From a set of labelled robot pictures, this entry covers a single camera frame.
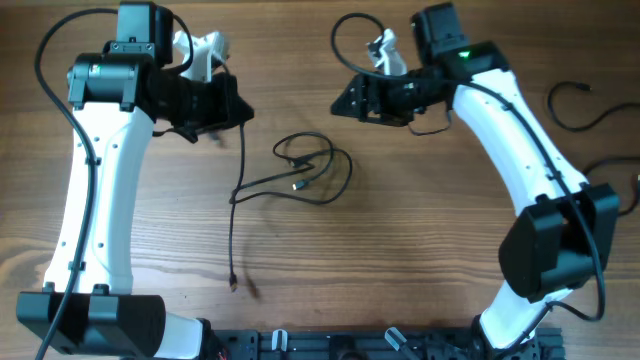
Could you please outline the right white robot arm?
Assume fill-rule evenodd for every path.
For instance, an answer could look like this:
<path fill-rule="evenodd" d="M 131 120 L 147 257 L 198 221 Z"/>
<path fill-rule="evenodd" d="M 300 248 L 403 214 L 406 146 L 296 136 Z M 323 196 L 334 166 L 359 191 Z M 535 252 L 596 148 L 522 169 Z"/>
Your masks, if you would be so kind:
<path fill-rule="evenodd" d="M 500 174 L 516 219 L 499 249 L 503 285 L 476 326 L 492 359 L 520 351 L 545 316 L 589 281 L 606 303 L 604 271 L 619 199 L 591 185 L 560 153 L 529 109 L 506 58 L 492 42 L 471 43 L 455 7 L 441 3 L 411 19 L 421 65 L 406 67 L 395 35 L 368 46 L 372 70 L 354 76 L 334 115 L 404 127 L 442 103 L 475 134 Z"/>

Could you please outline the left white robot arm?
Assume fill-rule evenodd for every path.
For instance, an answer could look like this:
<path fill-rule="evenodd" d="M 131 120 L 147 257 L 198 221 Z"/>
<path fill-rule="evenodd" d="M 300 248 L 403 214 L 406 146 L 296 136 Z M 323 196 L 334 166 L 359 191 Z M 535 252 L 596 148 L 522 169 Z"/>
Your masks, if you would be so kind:
<path fill-rule="evenodd" d="M 168 312 L 158 295 L 133 293 L 131 230 L 136 191 L 155 124 L 189 142 L 242 127 L 253 109 L 228 71 L 219 32 L 191 35 L 151 2 L 115 11 L 116 37 L 80 54 L 58 108 L 74 131 L 63 223 L 42 288 L 18 297 L 19 322 L 41 349 L 129 359 L 218 359 L 210 323 Z"/>

